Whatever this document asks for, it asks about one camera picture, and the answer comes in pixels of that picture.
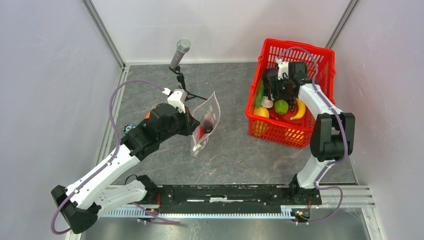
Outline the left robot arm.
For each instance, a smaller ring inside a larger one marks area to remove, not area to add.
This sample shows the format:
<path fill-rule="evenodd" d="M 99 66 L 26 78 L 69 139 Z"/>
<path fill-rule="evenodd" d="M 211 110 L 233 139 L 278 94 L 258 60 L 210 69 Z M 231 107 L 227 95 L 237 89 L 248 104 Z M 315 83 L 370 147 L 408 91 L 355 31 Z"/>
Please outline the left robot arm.
<path fill-rule="evenodd" d="M 106 188 L 128 169 L 159 149 L 162 142 L 175 135 L 190 136 L 200 126 L 188 107 L 179 109 L 168 103 L 158 104 L 137 126 L 120 140 L 113 152 L 85 176 L 68 185 L 57 185 L 51 196 L 57 206 L 50 224 L 55 229 L 58 215 L 68 224 L 68 231 L 80 234 L 88 230 L 104 213 L 132 202 L 153 203 L 157 190 L 136 180 L 112 191 Z"/>

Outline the green cucumber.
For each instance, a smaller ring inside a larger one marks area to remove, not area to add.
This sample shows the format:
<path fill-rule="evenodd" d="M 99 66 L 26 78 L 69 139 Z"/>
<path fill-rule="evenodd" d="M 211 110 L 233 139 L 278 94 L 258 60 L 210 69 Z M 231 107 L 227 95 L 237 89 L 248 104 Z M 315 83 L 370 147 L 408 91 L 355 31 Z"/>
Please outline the green cucumber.
<path fill-rule="evenodd" d="M 256 95 L 256 99 L 255 99 L 255 107 L 261 107 L 262 106 L 262 101 L 264 98 L 264 92 L 265 92 L 265 85 L 264 85 L 264 81 L 261 81 L 259 84 L 259 88 L 258 88 L 258 92 Z"/>

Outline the clear dotted zip bag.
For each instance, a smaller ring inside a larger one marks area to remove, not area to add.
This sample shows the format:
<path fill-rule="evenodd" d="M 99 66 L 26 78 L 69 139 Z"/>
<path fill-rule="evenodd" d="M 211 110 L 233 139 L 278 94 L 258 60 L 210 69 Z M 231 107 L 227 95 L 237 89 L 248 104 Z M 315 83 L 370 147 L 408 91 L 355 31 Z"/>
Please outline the clear dotted zip bag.
<path fill-rule="evenodd" d="M 221 107 L 215 91 L 193 111 L 192 116 L 199 121 L 199 126 L 191 136 L 190 155 L 197 157 L 207 145 L 210 135 L 217 128 L 221 119 Z"/>

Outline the yellow banana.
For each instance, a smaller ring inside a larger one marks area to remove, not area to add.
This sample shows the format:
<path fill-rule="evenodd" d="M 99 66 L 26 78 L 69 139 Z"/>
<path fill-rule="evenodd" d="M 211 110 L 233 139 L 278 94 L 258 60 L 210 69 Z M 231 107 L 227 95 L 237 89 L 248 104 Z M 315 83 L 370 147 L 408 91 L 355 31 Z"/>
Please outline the yellow banana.
<path fill-rule="evenodd" d="M 296 104 L 297 104 L 297 113 L 290 117 L 291 121 L 299 120 L 304 117 L 306 113 L 306 105 L 303 101 L 301 101 L 299 98 L 296 98 Z"/>

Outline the purple eggplant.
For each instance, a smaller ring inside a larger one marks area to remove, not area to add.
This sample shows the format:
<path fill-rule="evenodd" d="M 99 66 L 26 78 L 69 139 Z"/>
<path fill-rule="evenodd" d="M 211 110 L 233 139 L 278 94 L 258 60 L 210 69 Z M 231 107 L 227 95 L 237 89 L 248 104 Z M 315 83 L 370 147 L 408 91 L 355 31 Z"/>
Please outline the purple eggplant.
<path fill-rule="evenodd" d="M 270 81 L 278 80 L 278 68 L 268 68 L 262 73 L 262 81 L 268 85 Z"/>

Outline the blue owl toy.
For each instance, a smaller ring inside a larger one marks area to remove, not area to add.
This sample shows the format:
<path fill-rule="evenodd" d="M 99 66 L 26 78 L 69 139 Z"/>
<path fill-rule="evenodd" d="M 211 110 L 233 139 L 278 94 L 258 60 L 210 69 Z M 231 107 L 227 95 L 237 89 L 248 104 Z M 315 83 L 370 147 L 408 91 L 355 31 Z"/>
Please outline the blue owl toy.
<path fill-rule="evenodd" d="M 124 125 L 122 131 L 127 134 L 130 130 L 132 130 L 135 126 L 132 123 L 128 123 Z"/>

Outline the dark red grape bunch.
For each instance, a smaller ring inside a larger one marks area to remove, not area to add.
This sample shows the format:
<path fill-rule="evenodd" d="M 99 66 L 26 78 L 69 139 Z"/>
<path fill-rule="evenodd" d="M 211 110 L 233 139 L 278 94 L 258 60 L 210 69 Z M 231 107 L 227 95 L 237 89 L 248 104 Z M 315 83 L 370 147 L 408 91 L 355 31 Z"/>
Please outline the dark red grape bunch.
<path fill-rule="evenodd" d="M 292 98 L 292 99 L 289 99 L 287 103 L 288 103 L 289 111 L 293 113 L 297 106 L 297 100 L 295 98 Z"/>

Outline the red plastic basket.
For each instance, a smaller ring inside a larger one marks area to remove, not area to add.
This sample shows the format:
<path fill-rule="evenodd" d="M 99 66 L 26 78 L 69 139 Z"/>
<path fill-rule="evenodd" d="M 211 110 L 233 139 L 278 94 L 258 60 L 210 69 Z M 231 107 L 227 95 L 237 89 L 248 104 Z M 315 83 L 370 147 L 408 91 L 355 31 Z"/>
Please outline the red plastic basket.
<path fill-rule="evenodd" d="M 307 76 L 312 78 L 317 73 L 316 81 L 330 101 L 334 99 L 336 57 L 334 51 L 329 48 L 307 43 L 274 38 L 267 38 L 263 42 L 245 110 L 248 135 L 302 149 L 310 143 L 316 123 L 309 110 L 305 111 L 303 118 L 293 121 L 290 120 L 290 117 L 293 116 L 292 113 L 287 113 L 277 118 L 272 116 L 266 118 L 254 113 L 256 98 L 262 84 L 263 72 L 274 67 L 279 56 L 282 56 L 282 59 L 287 62 L 306 62 L 308 68 Z M 317 61 L 318 71 L 315 70 L 314 60 Z"/>

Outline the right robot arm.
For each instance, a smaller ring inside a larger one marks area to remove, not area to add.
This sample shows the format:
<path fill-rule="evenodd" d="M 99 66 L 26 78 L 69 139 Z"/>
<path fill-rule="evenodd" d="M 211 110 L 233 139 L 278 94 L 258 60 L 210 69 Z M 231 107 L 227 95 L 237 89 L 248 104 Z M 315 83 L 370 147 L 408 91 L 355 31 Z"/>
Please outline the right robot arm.
<path fill-rule="evenodd" d="M 297 98 L 312 114 L 315 125 L 310 139 L 311 156 L 289 185 L 289 199 L 302 204 L 314 197 L 328 170 L 353 152 L 355 116 L 344 112 L 324 94 L 316 78 L 307 76 L 303 61 L 278 60 L 263 75 L 268 95 L 274 100 Z"/>

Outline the silver microphone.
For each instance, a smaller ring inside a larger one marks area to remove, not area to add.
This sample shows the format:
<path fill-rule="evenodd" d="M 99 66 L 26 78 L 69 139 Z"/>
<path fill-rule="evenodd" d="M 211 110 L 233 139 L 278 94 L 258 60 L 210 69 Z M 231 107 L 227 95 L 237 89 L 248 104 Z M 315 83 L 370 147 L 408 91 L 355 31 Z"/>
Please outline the silver microphone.
<path fill-rule="evenodd" d="M 189 52 L 190 48 L 191 48 L 191 42 L 187 38 L 182 38 L 177 42 L 176 51 L 169 64 L 170 70 L 173 71 L 179 66 L 179 63 L 181 62 L 182 58 L 184 57 L 186 53 Z"/>

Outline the red apple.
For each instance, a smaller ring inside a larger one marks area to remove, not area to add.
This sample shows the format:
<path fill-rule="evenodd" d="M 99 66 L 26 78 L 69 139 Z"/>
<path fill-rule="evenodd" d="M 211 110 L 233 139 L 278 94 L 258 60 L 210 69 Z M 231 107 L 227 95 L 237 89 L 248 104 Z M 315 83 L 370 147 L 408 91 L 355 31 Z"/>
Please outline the red apple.
<path fill-rule="evenodd" d="M 205 139 L 206 138 L 206 135 L 207 135 L 207 133 L 206 133 L 206 131 L 205 131 L 205 128 L 204 128 L 204 126 L 203 125 L 200 125 L 196 130 L 195 130 L 195 133 L 194 133 L 194 140 L 196 141 L 196 142 L 200 142 L 200 141 L 202 141 L 203 139 Z"/>

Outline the yellow lemon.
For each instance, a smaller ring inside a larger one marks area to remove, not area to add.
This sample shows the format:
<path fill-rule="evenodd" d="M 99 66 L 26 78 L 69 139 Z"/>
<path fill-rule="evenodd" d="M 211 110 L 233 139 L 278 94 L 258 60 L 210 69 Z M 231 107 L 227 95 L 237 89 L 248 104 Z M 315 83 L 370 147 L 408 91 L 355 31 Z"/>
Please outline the yellow lemon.
<path fill-rule="evenodd" d="M 269 110 L 263 106 L 255 107 L 253 114 L 259 117 L 270 118 Z"/>

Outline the white mushroom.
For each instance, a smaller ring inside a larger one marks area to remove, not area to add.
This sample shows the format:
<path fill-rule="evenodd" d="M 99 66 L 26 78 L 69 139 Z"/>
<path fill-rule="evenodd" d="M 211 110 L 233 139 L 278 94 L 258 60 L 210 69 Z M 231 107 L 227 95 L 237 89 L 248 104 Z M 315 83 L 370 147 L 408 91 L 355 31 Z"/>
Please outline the white mushroom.
<path fill-rule="evenodd" d="M 261 100 L 260 105 L 266 109 L 271 109 L 274 105 L 274 102 L 270 100 L 267 96 L 264 96 Z"/>

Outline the black mini tripod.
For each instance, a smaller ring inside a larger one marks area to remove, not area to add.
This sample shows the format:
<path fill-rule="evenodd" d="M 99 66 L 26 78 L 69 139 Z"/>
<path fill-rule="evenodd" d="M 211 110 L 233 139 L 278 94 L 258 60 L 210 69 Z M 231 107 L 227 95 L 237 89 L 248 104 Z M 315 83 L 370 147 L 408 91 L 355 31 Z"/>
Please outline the black mini tripod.
<path fill-rule="evenodd" d="M 169 70 L 172 71 L 176 75 L 176 79 L 180 83 L 181 89 L 183 89 L 187 93 L 187 96 L 185 98 L 186 101 L 189 101 L 189 100 L 192 100 L 192 99 L 195 99 L 195 98 L 198 98 L 198 99 L 201 99 L 201 100 L 204 100 L 204 101 L 207 100 L 207 98 L 193 94 L 193 93 L 191 93 L 190 91 L 187 90 L 186 83 L 185 83 L 185 76 L 181 72 L 181 67 L 179 65 L 176 66 L 175 68 L 169 67 Z"/>

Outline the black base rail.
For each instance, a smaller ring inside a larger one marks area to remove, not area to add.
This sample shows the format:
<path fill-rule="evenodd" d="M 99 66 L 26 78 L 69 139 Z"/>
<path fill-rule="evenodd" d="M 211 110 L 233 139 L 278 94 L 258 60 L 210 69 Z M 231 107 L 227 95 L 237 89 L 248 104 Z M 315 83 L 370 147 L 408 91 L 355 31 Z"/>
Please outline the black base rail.
<path fill-rule="evenodd" d="M 322 204 L 318 189 L 296 183 L 278 184 L 155 184 L 147 175 L 135 178 L 147 191 L 139 205 L 156 204 L 160 214 L 247 216 L 280 214 L 282 206 Z"/>

